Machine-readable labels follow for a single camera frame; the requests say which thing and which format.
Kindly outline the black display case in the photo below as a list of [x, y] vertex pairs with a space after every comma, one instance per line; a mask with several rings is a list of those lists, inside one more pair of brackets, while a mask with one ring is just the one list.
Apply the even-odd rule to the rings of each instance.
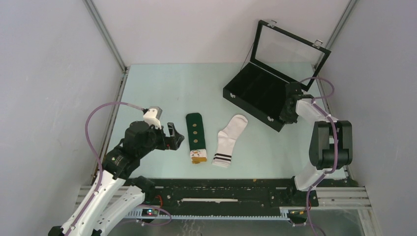
[[223, 97], [276, 131], [285, 125], [279, 115], [285, 86], [299, 82], [306, 92], [331, 51], [322, 41], [308, 41], [276, 26], [258, 22], [249, 62], [223, 88]]

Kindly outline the white sock with black stripes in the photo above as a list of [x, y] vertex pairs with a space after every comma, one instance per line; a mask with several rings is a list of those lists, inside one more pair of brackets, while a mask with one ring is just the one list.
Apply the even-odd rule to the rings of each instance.
[[220, 167], [229, 167], [232, 161], [233, 149], [237, 139], [245, 130], [248, 120], [243, 115], [235, 115], [225, 128], [217, 135], [217, 149], [212, 164]]

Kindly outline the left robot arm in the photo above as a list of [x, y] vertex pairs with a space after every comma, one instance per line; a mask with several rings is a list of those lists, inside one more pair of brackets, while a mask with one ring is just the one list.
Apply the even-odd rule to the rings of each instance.
[[151, 151], [177, 150], [184, 136], [168, 123], [169, 135], [163, 128], [145, 121], [135, 121], [126, 129], [124, 138], [107, 153], [103, 172], [73, 215], [61, 226], [54, 226], [50, 236], [106, 236], [134, 207], [149, 205], [155, 200], [155, 185], [149, 179], [135, 178], [127, 191], [109, 204], [126, 183], [140, 161]]

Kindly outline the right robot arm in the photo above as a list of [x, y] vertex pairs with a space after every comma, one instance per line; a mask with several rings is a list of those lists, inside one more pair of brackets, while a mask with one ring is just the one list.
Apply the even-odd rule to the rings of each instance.
[[324, 111], [317, 105], [315, 97], [302, 92], [299, 82], [287, 84], [285, 93], [280, 120], [284, 124], [292, 124], [302, 117], [313, 127], [309, 163], [293, 177], [293, 184], [286, 192], [288, 203], [298, 206], [305, 200], [305, 192], [313, 190], [326, 176], [351, 164], [352, 124]]

